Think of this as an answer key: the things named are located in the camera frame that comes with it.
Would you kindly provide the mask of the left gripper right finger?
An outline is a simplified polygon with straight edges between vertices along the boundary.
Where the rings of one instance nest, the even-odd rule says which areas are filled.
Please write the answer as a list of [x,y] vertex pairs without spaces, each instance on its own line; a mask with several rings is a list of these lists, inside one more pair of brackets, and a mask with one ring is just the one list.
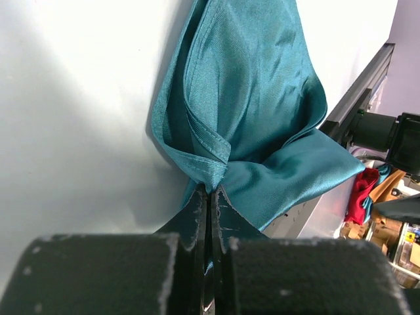
[[379,248],[361,240],[270,239],[210,197],[217,314],[411,314]]

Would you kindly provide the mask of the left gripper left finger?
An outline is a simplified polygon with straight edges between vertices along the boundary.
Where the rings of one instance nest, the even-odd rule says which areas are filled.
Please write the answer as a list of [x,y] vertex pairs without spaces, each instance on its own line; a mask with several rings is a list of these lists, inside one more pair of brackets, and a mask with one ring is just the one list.
[[153,234],[34,239],[1,299],[2,314],[203,314],[207,194]]

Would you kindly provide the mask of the teal satin napkin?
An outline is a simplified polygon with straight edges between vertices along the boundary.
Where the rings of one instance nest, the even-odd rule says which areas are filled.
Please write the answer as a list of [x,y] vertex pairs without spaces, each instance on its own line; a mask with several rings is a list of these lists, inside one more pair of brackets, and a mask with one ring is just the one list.
[[264,230],[364,165],[318,129],[327,113],[294,1],[194,1],[152,110],[166,154]]

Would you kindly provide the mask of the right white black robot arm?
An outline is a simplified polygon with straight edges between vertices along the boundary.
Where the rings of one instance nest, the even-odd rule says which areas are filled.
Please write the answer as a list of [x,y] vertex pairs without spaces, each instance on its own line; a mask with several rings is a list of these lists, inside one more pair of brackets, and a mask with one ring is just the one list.
[[385,152],[387,163],[419,176],[419,115],[362,112],[352,120],[349,131],[356,146]]

